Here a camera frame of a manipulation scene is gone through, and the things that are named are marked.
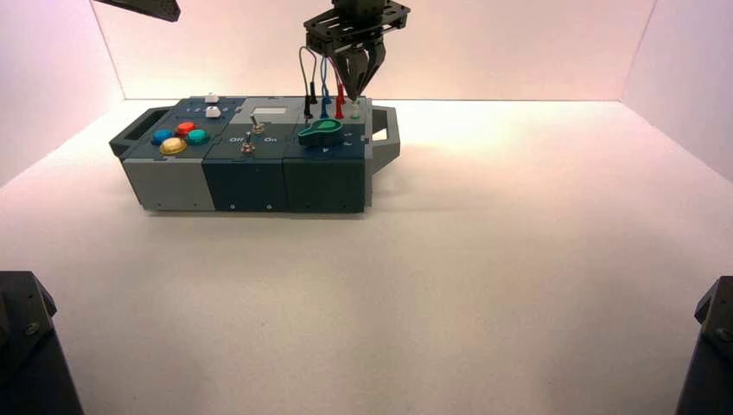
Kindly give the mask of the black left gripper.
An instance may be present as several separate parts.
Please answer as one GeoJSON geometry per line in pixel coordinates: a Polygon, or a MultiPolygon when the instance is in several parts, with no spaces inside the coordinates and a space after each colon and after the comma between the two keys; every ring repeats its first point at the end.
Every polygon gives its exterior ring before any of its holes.
{"type": "Polygon", "coordinates": [[[176,0],[97,0],[97,2],[166,22],[177,22],[181,15],[176,0]]]}

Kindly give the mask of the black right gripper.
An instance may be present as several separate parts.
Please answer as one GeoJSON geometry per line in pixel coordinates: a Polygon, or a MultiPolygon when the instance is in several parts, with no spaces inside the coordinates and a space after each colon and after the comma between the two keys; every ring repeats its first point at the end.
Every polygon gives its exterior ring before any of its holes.
{"type": "Polygon", "coordinates": [[[332,1],[329,10],[304,22],[306,46],[318,54],[333,54],[345,94],[357,99],[386,58],[384,43],[376,41],[384,33],[403,29],[410,13],[397,1],[332,1]],[[362,44],[358,60],[352,51],[345,51],[362,44]]]}

